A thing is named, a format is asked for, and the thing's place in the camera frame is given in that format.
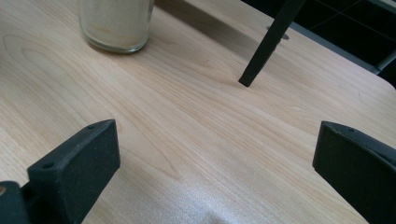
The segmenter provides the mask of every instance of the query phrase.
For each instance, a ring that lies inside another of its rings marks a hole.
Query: table surface
[[[0,0],[0,180],[115,119],[121,168],[84,223],[362,223],[312,160],[322,120],[396,147],[396,91],[239,0],[156,0],[147,45],[93,49],[77,0]]]

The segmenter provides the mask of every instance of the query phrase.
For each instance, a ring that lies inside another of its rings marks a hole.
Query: wooden table
[[[77,0],[0,0],[0,180],[116,119],[121,168],[84,223],[362,223],[312,168],[322,120],[396,146],[396,92],[288,30],[238,83],[272,19],[239,0],[156,0],[147,45],[91,48]]]

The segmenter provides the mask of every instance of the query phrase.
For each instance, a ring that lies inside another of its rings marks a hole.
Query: textured black plastic
[[[94,123],[28,168],[30,187],[61,216],[81,223],[120,168],[115,120]]]
[[[0,182],[0,223],[30,223],[20,186],[16,182]]]
[[[396,149],[322,121],[315,170],[370,223],[396,223]]]

